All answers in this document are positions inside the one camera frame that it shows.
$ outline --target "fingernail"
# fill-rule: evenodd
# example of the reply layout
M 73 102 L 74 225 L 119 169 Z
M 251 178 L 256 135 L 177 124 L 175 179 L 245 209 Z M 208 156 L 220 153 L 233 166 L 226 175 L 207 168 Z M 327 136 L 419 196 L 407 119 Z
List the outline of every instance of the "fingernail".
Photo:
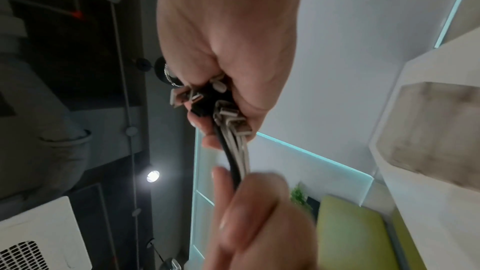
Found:
M 251 218 L 251 210 L 246 206 L 234 207 L 225 214 L 220 222 L 221 242 L 230 249 L 235 249 L 248 235 Z

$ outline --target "white appliance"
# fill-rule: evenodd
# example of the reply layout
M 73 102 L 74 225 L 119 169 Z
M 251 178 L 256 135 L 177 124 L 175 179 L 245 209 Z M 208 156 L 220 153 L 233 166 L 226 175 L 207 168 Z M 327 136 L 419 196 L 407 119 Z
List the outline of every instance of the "white appliance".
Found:
M 0 270 L 90 270 L 68 197 L 0 222 Z

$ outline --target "green cushion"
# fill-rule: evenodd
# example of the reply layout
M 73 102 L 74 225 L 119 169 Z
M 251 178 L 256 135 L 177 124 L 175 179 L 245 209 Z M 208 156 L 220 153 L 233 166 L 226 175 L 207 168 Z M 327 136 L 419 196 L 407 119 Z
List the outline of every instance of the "green cushion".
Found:
M 407 229 L 407 225 L 405 225 L 404 219 L 400 215 L 398 209 L 393 212 L 391 221 L 393 223 L 393 227 L 395 228 L 396 236 L 398 237 L 398 241 L 403 249 L 403 253 L 405 254 L 405 259 L 410 270 L 427 270 L 427 267 L 425 267 L 424 261 L 422 260 L 422 257 L 415 246 L 414 240 Z
M 318 223 L 321 270 L 398 270 L 380 214 L 345 200 L 322 199 Z

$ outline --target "ventilation grille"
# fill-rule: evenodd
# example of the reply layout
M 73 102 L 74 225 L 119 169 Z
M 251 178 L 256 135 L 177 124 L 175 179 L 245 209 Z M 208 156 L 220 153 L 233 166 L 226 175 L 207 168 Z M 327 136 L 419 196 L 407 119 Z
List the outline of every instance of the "ventilation grille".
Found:
M 0 270 L 49 270 L 37 243 L 22 241 L 0 252 Z

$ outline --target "spotlight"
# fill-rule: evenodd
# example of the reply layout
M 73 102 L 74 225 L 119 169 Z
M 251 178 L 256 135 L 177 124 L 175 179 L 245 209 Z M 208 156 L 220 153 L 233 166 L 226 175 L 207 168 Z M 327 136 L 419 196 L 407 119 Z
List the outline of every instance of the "spotlight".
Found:
M 152 170 L 146 176 L 146 181 L 149 183 L 154 183 L 159 179 L 159 177 L 160 177 L 160 172 L 158 172 L 157 170 Z

